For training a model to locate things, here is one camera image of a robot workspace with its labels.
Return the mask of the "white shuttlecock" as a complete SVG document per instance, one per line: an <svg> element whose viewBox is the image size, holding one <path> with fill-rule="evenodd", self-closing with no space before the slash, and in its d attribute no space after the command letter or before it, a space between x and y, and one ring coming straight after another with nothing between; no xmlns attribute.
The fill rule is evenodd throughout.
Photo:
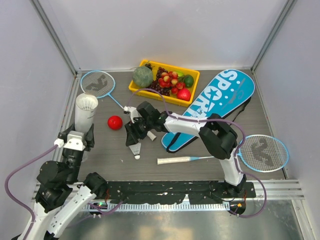
<svg viewBox="0 0 320 240"><path fill-rule="evenodd" d="M133 145L130 145L129 146L129 149L131 150L131 152L133 153L134 155L134 158L136 160L139 160L141 155L140 155L140 151L141 151L141 143L138 142L136 144L133 144Z"/></svg>

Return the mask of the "white shuttlecock tube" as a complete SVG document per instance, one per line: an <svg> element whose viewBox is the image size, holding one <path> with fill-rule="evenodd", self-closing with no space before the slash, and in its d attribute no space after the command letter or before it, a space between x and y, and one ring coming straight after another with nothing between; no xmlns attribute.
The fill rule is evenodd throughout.
<svg viewBox="0 0 320 240"><path fill-rule="evenodd" d="M74 127L77 132L86 134L94 121L98 99L91 94L81 93L75 100Z"/></svg>

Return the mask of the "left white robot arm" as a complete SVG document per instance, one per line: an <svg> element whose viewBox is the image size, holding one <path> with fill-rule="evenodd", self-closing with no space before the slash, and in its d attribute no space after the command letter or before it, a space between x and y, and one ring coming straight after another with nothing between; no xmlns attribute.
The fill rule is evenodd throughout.
<svg viewBox="0 0 320 240"><path fill-rule="evenodd" d="M107 181L97 172L89 173L71 198L71 185L78 175L86 151L95 145L94 127L78 132L72 124L58 134L51 148L62 148L62 161L46 161L37 176L39 189L35 195L31 218L16 240L57 240L76 215L93 199L102 199L108 190Z"/></svg>

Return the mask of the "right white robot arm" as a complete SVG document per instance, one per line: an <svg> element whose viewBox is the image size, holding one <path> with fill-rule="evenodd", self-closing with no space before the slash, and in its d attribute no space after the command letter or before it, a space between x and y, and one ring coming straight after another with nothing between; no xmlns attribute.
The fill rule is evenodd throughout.
<svg viewBox="0 0 320 240"><path fill-rule="evenodd" d="M202 140L207 151L219 160L224 173L227 193L238 197L244 192L247 177L240 170L237 153L238 135L231 128L231 121L217 114L209 117L187 117L171 111L159 112L149 102L138 107L125 106L123 112L130 116L125 124L126 146L131 147L143 140L151 130L163 133L182 133Z"/></svg>

